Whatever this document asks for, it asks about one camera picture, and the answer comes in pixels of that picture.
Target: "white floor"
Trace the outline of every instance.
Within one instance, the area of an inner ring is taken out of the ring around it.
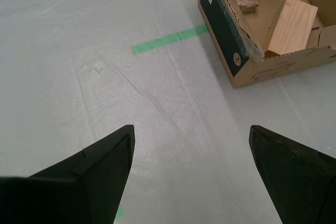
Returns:
[[[125,124],[132,172],[116,223],[281,221],[255,167],[259,124],[336,156],[335,64],[233,89],[197,0],[0,0],[0,175],[29,176]]]

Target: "cardboard box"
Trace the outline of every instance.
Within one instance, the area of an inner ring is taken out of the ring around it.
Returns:
[[[255,13],[243,15],[235,0],[198,0],[234,87],[336,61],[336,0],[300,0],[319,8],[306,49],[263,58],[263,44],[284,1],[260,0]]]

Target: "wood piece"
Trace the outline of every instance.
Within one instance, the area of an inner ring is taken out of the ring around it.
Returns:
[[[259,5],[259,0],[236,0],[243,14],[256,11]]]
[[[279,18],[265,41],[266,57],[304,50],[318,8],[299,0],[285,0]]]

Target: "green tape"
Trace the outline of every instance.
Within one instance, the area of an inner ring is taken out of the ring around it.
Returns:
[[[117,214],[115,215],[115,219],[114,220],[119,220],[120,218],[122,218],[125,215],[124,210],[122,209],[122,206],[119,205],[118,207],[118,211]]]
[[[209,30],[206,27],[206,25],[197,26],[195,28],[191,28],[185,31],[179,31],[176,34],[170,34],[167,36],[163,36],[161,38],[157,38],[154,40],[147,41],[145,43],[135,45],[133,46],[133,54],[135,55],[141,54],[143,52],[146,52],[146,51],[149,51],[155,48],[159,48],[159,47],[164,47],[168,44],[172,44],[180,40],[184,40],[184,39],[189,39],[189,38],[195,37],[200,34],[205,34],[207,32],[209,32]]]

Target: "stone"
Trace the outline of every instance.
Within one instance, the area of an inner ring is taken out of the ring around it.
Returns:
[[[256,11],[259,5],[259,0],[236,0],[243,14]]]

